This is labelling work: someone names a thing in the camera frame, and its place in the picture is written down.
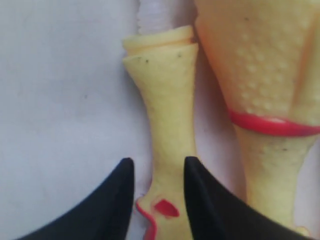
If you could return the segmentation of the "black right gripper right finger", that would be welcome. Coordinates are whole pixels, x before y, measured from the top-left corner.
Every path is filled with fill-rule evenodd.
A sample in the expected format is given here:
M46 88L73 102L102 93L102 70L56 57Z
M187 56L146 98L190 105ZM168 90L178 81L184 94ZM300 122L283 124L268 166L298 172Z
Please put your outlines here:
M197 157L184 162L184 200L195 240L304 240L228 191Z

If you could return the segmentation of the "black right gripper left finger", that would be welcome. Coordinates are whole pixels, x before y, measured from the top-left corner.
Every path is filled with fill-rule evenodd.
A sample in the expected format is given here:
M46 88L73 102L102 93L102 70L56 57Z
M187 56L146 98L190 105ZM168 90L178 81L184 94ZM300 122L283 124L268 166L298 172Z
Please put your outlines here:
M133 210L134 180L133 160L122 159L82 202L23 239L124 240Z

